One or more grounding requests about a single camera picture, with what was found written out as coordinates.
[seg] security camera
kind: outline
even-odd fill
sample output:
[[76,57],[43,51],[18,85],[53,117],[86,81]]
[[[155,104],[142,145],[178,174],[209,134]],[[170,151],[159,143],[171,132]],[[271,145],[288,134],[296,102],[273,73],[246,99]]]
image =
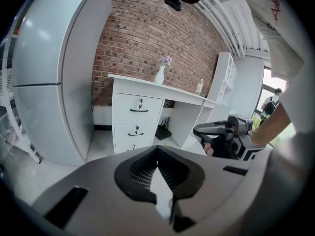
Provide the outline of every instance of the security camera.
[[164,0],[164,2],[172,7],[176,11],[181,11],[182,10],[182,5],[180,0]]

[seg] black bag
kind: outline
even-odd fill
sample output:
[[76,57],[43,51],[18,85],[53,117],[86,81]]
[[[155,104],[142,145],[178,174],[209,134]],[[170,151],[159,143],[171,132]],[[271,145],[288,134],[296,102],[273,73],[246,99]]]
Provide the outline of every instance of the black bag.
[[278,103],[279,100],[275,103],[271,97],[270,102],[268,102],[266,107],[264,108],[264,112],[268,115],[272,115],[273,112],[276,110]]

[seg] white desk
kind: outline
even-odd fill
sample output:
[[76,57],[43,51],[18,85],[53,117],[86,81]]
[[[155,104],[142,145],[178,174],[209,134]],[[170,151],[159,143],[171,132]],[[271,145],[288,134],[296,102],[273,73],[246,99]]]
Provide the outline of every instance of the white desk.
[[[176,101],[170,111],[169,130],[180,148],[187,145],[197,124],[226,119],[230,111],[225,105],[177,88],[120,75],[108,77],[114,78],[112,126],[116,154],[152,145],[166,99]],[[212,112],[216,113],[215,119],[211,118]]]

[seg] white vase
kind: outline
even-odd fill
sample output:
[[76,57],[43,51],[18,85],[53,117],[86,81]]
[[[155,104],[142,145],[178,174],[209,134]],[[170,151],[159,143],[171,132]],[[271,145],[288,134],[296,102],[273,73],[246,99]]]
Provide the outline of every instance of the white vase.
[[154,78],[154,82],[157,84],[162,84],[164,81],[164,69],[165,65],[159,66],[159,71],[156,74],[156,77]]

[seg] brick wall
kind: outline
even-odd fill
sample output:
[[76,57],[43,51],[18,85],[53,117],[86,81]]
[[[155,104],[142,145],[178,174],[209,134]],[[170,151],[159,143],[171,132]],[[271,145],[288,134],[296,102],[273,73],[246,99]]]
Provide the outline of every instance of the brick wall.
[[164,0],[113,0],[95,55],[93,104],[111,105],[108,73],[153,81],[164,56],[174,62],[165,69],[163,84],[195,92],[204,79],[201,96],[206,97],[224,51],[214,26],[194,6],[183,3],[177,12]]

